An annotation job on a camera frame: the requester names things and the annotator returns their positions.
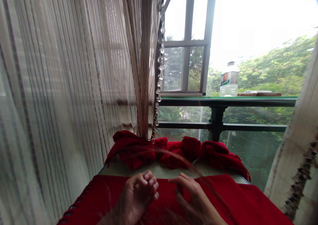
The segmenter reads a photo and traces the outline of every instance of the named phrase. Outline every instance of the balcony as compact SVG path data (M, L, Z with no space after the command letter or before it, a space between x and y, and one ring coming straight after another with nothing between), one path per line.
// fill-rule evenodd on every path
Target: balcony
M158 137L221 141L264 190L297 97L163 97Z

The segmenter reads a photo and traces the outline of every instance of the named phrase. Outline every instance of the bottle label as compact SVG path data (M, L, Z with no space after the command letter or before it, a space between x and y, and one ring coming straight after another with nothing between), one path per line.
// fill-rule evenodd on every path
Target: bottle label
M221 86L227 84L237 84L239 72L227 72L221 75Z
M228 78L229 78L229 74L228 73L223 73L221 75L221 86L229 84L230 80Z

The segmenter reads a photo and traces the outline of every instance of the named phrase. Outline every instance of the plastic water bottle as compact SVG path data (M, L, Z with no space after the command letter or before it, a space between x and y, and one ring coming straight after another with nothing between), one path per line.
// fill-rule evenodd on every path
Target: plastic water bottle
M226 70L221 75L220 96L237 96L239 70L234 61L228 62Z

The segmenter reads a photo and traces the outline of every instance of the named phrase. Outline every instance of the red blanket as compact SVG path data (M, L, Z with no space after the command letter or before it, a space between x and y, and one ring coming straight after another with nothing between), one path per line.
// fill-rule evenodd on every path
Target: red blanket
M59 223L95 225L116 203L128 178L96 175ZM229 224L292 224L254 185L239 185L229 175L195 179L222 218ZM159 199L146 210L143 224L178 224L186 217L176 201L175 185L158 179Z
M182 160L162 152L162 150L166 150L180 155L190 162L197 158L206 159L215 168L235 170L247 181L251 181L241 159L229 152L225 144L221 142L205 141L201 144L192 137L184 137L181 142L168 142L168 139L163 137L155 140L155 144L153 144L152 141L145 141L129 131L116 132L113 139L115 144L110 150L105 164L108 164L111 158L119 155L119 158L131 170L155 159L159 159L162 164L172 169L188 167Z

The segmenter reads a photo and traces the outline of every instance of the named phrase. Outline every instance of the railing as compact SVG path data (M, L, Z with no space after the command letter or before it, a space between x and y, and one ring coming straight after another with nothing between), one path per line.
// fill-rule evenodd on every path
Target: railing
M163 97L159 106L209 106L208 122L160 122L158 128L207 129L209 140L219 141L223 131L284 132L286 125L223 124L227 107L294 107L297 97Z

